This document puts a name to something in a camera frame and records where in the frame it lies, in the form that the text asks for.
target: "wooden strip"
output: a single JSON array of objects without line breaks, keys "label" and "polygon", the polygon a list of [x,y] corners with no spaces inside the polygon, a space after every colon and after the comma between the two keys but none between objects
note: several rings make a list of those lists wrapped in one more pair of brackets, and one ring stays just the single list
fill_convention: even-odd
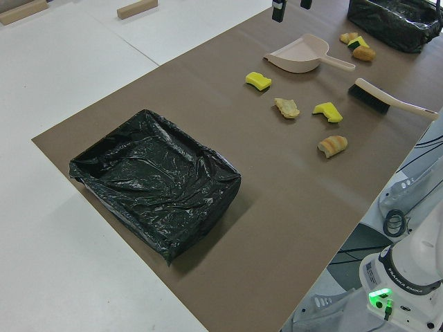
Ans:
[{"label": "wooden strip", "polygon": [[121,19],[127,19],[128,17],[140,14],[151,8],[155,8],[159,5],[158,0],[141,0],[131,5],[117,9],[117,16]]},{"label": "wooden strip", "polygon": [[6,26],[25,17],[31,16],[36,12],[41,12],[48,8],[46,0],[34,0],[30,3],[16,7],[0,14],[0,22]]}]

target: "beige dustpan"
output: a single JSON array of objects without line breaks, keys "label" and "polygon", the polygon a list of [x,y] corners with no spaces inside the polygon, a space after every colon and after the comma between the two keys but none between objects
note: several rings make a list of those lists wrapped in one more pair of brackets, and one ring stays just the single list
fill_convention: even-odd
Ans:
[{"label": "beige dustpan", "polygon": [[354,64],[327,55],[328,50],[329,45],[326,41],[308,33],[280,50],[266,54],[264,58],[291,73],[306,73],[315,69],[321,62],[344,71],[355,69]]}]

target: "brown mat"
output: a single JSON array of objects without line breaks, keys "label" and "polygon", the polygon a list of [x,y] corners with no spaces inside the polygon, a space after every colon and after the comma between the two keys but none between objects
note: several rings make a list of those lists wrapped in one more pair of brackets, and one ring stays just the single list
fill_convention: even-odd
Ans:
[{"label": "brown mat", "polygon": [[[443,73],[434,71],[443,63],[442,40],[410,55],[363,34],[377,59],[358,62],[338,40],[360,31],[346,12],[347,1],[317,0],[311,10],[289,2],[278,24],[266,10],[33,140],[67,176],[70,159],[150,109],[232,162],[242,174],[239,194],[216,228],[169,268],[71,180],[211,332],[278,331],[429,125],[398,109],[380,115],[348,96],[356,78],[423,107],[442,106]],[[303,33],[328,41],[329,54],[356,71],[321,64],[297,75],[262,59]],[[244,83],[251,71],[273,79],[267,92]],[[294,99],[300,117],[282,118],[275,97]],[[344,120],[311,115],[324,102]],[[334,134],[349,147],[327,160],[316,145]]]}]

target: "black trash bag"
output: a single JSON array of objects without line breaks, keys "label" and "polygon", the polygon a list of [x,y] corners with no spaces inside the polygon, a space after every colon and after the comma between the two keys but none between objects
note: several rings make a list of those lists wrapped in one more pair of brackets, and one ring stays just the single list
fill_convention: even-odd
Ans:
[{"label": "black trash bag", "polygon": [[148,110],[71,160],[69,167],[72,178],[168,265],[208,234],[241,181],[223,156]]},{"label": "black trash bag", "polygon": [[350,0],[347,18],[406,53],[420,53],[442,29],[440,6],[426,0]]}]

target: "brush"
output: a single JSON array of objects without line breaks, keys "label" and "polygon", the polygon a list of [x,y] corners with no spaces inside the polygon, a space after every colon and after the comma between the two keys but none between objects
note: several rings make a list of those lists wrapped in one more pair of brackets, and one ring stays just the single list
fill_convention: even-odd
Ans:
[{"label": "brush", "polygon": [[437,120],[439,114],[423,107],[402,102],[386,92],[380,90],[363,78],[357,78],[355,84],[349,88],[349,94],[360,99],[362,102],[372,107],[380,113],[386,113],[390,106],[403,109],[419,116],[427,117],[431,120]]}]

